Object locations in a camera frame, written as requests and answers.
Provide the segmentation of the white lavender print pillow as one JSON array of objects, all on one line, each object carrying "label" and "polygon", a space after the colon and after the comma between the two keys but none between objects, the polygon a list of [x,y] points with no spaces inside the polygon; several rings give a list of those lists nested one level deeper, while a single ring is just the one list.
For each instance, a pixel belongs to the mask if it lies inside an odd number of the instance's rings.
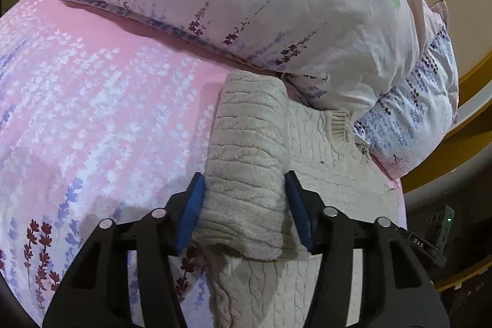
[{"label": "white lavender print pillow", "polygon": [[441,143],[457,115],[459,73],[446,28],[441,28],[410,75],[355,122],[355,134],[387,175],[397,180]]}]

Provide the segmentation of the wooden bed frame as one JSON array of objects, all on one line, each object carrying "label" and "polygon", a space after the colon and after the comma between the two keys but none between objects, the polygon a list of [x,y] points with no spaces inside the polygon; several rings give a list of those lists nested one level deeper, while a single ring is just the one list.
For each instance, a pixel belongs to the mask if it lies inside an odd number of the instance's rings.
[{"label": "wooden bed frame", "polygon": [[424,234],[454,209],[444,248],[448,262],[431,276],[439,290],[491,265],[491,57],[459,82],[456,124],[444,141],[403,180],[409,226]]}]

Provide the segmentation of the beige cable knit sweater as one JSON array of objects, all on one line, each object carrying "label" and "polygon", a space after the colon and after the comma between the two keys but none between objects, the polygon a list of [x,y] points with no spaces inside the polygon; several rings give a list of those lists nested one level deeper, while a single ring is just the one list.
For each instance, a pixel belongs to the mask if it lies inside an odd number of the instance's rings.
[{"label": "beige cable knit sweater", "polygon": [[406,222],[404,198],[356,144],[355,119],[291,100],[278,78],[235,71],[221,91],[193,238],[208,260],[219,327],[301,327],[321,259],[300,244],[284,191],[294,172],[360,221]]}]

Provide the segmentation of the pink floral bed sheet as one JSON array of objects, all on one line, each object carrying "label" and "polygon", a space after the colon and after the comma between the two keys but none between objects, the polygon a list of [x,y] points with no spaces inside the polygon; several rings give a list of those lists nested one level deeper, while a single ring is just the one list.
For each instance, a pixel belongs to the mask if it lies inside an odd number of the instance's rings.
[{"label": "pink floral bed sheet", "polygon": [[[227,75],[242,69],[129,18],[60,0],[1,17],[1,274],[42,324],[97,223],[139,220],[204,172]],[[352,117],[294,106],[289,169],[350,218],[406,225]],[[189,327],[302,327],[320,257],[249,261],[194,242],[170,259]]]}]

